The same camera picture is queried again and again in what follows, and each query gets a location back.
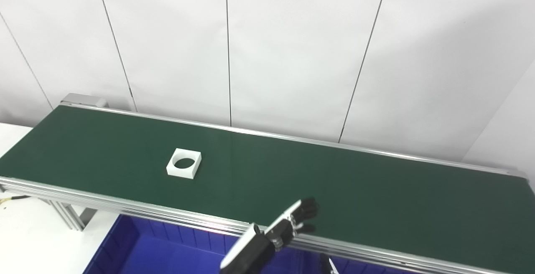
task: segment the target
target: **blue plastic bin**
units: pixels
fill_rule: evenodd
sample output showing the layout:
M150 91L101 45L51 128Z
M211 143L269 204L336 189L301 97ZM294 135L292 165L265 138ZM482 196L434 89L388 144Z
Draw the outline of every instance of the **blue plastic bin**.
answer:
M120 215L84 274L218 274L234 236ZM408 274L333 257L340 274ZM319 255L286 248L262 274L320 274Z

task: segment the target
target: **yellow wire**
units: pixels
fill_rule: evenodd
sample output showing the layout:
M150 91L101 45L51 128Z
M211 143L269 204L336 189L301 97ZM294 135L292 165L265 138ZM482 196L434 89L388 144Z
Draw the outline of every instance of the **yellow wire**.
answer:
M5 199L0 200L0 204L6 202L7 200L11 200L11 198L5 198Z

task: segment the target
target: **white square block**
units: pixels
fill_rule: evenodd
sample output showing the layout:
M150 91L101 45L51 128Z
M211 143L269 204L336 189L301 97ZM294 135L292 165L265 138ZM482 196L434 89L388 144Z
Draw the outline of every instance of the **white square block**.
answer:
M180 169L174 166L178 160L184 158L193 159L193 164L185 169ZM199 163L201 163L201 152L177 148L171 156L166 169L168 171L168 175L193 179L193 177L195 177L195 173L197 172L197 168L199 167Z

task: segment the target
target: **robotic arm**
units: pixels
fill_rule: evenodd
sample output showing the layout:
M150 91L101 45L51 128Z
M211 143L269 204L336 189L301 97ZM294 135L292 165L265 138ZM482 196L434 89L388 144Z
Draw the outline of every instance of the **robotic arm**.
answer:
M315 226L303 222L315 217L314 198L298 200L263 232L252 223L223 258L219 274L259 274L276 251L288 246L298 233L313 232Z

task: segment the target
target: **white wall panel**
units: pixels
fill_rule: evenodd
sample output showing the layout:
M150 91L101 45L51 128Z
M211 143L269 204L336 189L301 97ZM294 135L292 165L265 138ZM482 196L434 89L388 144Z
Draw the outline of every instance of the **white wall panel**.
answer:
M342 143L460 160L535 56L535 0L383 0Z
M380 0L229 0L234 126L338 141Z
M105 0L140 112L229 125L225 0Z
M0 0L0 12L52 105L75 92L133 109L102 0Z
M535 61L463 161L527 173L535 190Z
M34 126L51 110L0 18L0 122Z

